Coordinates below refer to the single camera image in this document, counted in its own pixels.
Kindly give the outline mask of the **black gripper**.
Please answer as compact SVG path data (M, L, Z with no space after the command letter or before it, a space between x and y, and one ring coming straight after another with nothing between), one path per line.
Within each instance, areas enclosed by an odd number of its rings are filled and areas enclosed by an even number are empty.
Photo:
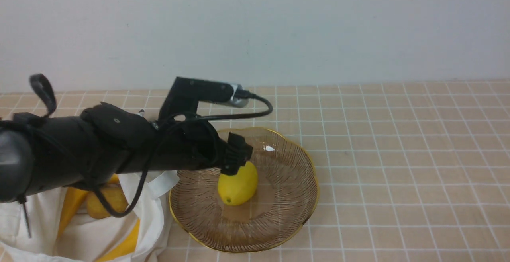
M253 147L242 135L228 133L226 146L215 128L204 121L172 120L159 126L156 138L153 171L219 168L221 174L234 176L253 154Z

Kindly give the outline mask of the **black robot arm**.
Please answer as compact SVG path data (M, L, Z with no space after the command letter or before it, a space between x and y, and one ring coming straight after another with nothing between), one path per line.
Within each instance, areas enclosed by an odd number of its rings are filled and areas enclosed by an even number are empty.
M163 124L112 104L79 116L17 113L1 121L1 202L62 186L90 189L113 174L219 168L234 175L253 154L246 139L219 137L202 118Z

